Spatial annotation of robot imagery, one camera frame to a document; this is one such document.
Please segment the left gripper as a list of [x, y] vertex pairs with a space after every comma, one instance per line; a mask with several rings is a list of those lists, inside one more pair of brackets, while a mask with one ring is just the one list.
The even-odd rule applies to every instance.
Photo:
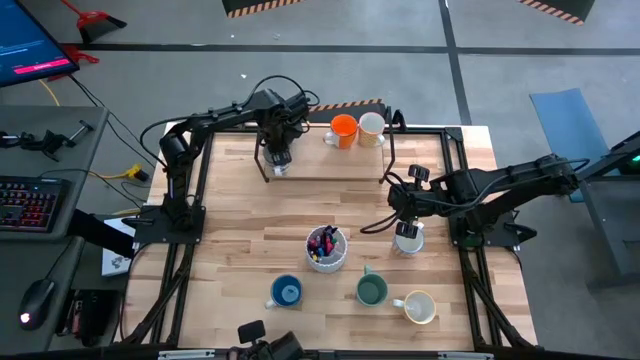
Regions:
[[287, 167], [292, 162], [292, 156], [285, 140], [285, 133], [301, 118], [301, 107], [278, 102], [270, 105], [258, 118], [258, 125], [265, 140], [266, 147], [271, 154], [274, 166]]

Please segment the white mug dark stripes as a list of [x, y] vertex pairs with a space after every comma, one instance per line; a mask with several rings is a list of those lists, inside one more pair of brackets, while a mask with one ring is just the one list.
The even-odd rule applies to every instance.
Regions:
[[276, 177], [285, 176], [291, 163], [287, 167], [282, 166], [282, 165], [281, 166], [274, 166], [273, 163], [272, 163], [272, 158], [271, 158], [271, 154], [272, 153], [273, 152], [270, 152], [268, 148], [264, 148], [264, 150], [263, 150], [264, 160], [266, 161], [267, 165], [272, 169], [272, 172]]

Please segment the white mug small dotted pattern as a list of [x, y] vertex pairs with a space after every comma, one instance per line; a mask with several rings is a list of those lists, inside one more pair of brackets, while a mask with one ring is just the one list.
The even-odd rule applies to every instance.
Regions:
[[392, 249], [397, 255], [413, 256], [419, 253], [425, 244], [424, 224], [421, 222], [411, 223], [418, 225], [420, 230], [415, 239], [396, 237], [395, 232], [392, 240]]

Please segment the orange mug white handle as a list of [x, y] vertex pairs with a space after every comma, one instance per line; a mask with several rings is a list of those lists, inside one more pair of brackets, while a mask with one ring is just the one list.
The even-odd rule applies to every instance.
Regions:
[[348, 149], [352, 146], [357, 132], [356, 119], [351, 115], [340, 114], [331, 120], [330, 130], [324, 135], [323, 141], [339, 149]]

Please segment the white mug orange lattice pattern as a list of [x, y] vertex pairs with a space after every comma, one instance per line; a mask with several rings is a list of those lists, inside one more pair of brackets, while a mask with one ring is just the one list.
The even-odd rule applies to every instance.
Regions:
[[382, 146], [385, 142], [383, 135], [385, 120], [378, 113], [367, 112], [359, 118], [358, 144], [372, 148]]

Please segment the green mug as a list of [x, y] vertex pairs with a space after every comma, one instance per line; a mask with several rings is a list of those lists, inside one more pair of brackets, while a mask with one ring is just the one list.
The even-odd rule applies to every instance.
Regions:
[[375, 307], [382, 304], [388, 295], [386, 280], [373, 270], [364, 266], [364, 273], [356, 286], [356, 298], [364, 306]]

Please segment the yellow rimmed orange patterned mug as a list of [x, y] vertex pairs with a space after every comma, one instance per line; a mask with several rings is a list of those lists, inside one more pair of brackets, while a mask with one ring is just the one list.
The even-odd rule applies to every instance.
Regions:
[[426, 292], [415, 290], [404, 298], [393, 299], [392, 306], [401, 309], [404, 316], [414, 324], [426, 325], [436, 316], [436, 303]]

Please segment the blue mug white handle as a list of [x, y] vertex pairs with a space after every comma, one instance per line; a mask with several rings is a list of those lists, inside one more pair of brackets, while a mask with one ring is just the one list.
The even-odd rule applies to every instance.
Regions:
[[302, 284], [297, 277], [281, 275], [271, 284], [270, 299], [265, 303], [265, 308], [296, 306], [300, 303], [302, 295]]

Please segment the white printed box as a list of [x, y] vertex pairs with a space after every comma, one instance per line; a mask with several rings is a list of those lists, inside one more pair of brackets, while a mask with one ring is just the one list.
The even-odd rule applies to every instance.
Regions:
[[[124, 234], [134, 237], [135, 229], [124, 224], [121, 218], [107, 219], [104, 223]], [[115, 252], [103, 249], [102, 261], [101, 261], [101, 275], [103, 277], [112, 277], [116, 275], [125, 274], [129, 271], [131, 260], [122, 255], [118, 255]]]

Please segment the grey desk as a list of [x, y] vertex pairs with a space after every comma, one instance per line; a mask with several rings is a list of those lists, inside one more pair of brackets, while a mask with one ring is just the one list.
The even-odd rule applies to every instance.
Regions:
[[[106, 124], [107, 111], [99, 107], [0, 105], [0, 130], [42, 135], [50, 130], [70, 136], [86, 122], [93, 127], [73, 148], [63, 147], [53, 161], [41, 152], [0, 149], [0, 176], [37, 177], [43, 173], [71, 182], [69, 194], [48, 234], [0, 232], [0, 358], [48, 349], [64, 308], [84, 248], [80, 237], [66, 235], [86, 171], [94, 159]], [[46, 321], [33, 331], [20, 327], [18, 310], [29, 286], [49, 275], [55, 288]]]

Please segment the red and black dustpan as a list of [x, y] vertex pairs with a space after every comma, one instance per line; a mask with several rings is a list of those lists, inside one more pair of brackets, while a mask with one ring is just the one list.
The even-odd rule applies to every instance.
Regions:
[[102, 11], [83, 12], [68, 0], [60, 0], [66, 7], [77, 14], [76, 27], [84, 44], [90, 44], [113, 31], [125, 28], [128, 23]]

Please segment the red plastic tool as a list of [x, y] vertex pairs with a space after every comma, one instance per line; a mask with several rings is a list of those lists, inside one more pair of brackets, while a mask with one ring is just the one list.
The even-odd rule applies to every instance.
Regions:
[[79, 64], [81, 61], [85, 61], [90, 64], [97, 64], [100, 62], [99, 58], [80, 51], [77, 46], [63, 45], [62, 48], [65, 54], [68, 55], [76, 64]]

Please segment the backlit black keyboard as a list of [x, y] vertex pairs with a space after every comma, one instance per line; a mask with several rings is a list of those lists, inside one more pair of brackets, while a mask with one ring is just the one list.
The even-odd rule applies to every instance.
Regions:
[[50, 233], [70, 185], [58, 178], [0, 176], [0, 231]]

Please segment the computer monitor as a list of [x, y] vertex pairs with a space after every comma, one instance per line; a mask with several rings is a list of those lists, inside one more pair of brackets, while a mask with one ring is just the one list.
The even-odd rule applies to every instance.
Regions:
[[19, 0], [0, 0], [0, 88], [78, 70]]

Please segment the black clamp mount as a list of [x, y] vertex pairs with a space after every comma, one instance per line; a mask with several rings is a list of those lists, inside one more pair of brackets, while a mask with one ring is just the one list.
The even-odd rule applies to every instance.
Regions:
[[7, 132], [0, 131], [0, 148], [20, 148], [27, 151], [41, 152], [49, 159], [58, 162], [59, 159], [55, 153], [62, 147], [73, 148], [77, 145], [79, 138], [95, 130], [84, 120], [80, 120], [81, 127], [70, 137], [62, 134], [54, 133], [50, 130], [45, 132], [41, 139], [37, 139], [33, 134], [22, 132], [19, 135], [10, 135]]

